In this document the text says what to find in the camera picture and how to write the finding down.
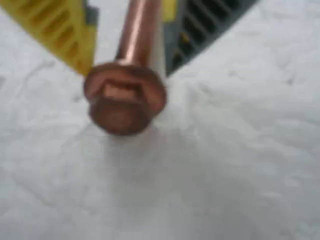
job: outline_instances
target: yellow plastic object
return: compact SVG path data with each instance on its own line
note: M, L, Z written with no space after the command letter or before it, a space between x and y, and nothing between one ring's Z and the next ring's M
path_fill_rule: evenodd
M85 25L82 1L0 0L0 5L29 34L76 72L88 73L93 63L97 29Z
M177 0L163 0L163 21L171 23L176 19Z

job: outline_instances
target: copper pipe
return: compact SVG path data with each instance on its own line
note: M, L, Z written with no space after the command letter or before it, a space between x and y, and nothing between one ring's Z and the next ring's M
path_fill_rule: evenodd
M166 105L166 90L149 68L162 0L131 0L115 62L96 66L84 82L94 123L114 135L143 131Z
M116 60L148 67L160 9L160 0L130 2Z

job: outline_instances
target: white fabric surface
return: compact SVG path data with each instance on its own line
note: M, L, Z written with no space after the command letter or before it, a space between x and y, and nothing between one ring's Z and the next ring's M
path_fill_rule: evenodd
M92 0L97 63L127 3ZM2 11L0 29L1 240L320 239L320 0L261 1L122 139L81 77Z

